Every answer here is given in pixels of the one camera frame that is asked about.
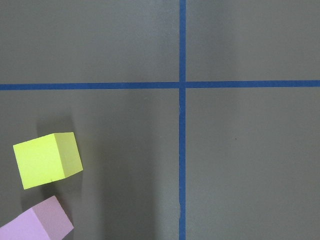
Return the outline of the pink foam cube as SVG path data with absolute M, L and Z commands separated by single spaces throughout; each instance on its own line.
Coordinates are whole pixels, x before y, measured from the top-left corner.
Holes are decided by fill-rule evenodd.
M 56 196 L 36 204 L 0 228 L 2 240 L 62 240 L 74 229 Z

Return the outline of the yellow foam cube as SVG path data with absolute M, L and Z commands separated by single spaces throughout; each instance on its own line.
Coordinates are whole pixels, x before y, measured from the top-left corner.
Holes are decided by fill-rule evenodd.
M 59 181 L 83 170 L 75 134 L 58 132 L 13 145 L 23 189 Z

